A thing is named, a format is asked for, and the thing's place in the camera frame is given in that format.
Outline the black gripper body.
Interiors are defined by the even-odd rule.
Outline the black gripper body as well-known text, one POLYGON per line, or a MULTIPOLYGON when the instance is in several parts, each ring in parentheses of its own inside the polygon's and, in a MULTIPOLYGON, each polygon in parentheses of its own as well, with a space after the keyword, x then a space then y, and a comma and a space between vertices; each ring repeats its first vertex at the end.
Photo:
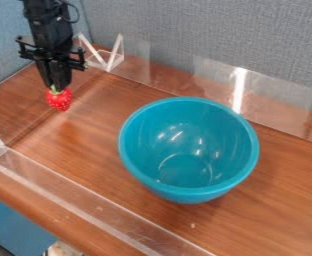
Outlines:
POLYGON ((73 45, 72 20, 68 13, 25 13, 31 36, 18 35, 18 55, 24 59, 49 64, 65 63, 69 69, 84 70, 84 49, 73 45))

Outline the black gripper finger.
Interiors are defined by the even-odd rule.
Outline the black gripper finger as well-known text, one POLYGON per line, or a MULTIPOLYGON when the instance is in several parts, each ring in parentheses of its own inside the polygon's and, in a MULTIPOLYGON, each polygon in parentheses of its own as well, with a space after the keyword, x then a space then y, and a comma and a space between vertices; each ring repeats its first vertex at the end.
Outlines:
POLYGON ((43 78, 44 84, 48 88, 51 88, 53 85, 53 80, 52 80, 52 76, 51 76, 51 69, 49 69, 48 62, 45 60, 37 60, 36 66, 37 66, 39 73, 43 78))
POLYGON ((52 62, 53 82, 59 91, 63 91, 72 82, 72 70, 65 62, 52 62))

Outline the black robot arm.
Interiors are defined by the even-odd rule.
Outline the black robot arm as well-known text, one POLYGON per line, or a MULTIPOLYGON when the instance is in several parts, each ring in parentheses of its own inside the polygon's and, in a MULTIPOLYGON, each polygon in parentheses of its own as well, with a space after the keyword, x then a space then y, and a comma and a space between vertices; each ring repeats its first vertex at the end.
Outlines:
POLYGON ((31 36, 16 37, 22 59, 36 63, 44 84, 63 92, 72 83, 72 71, 87 69, 85 50, 73 41, 68 7, 77 7, 68 0, 20 0, 28 20, 31 36))

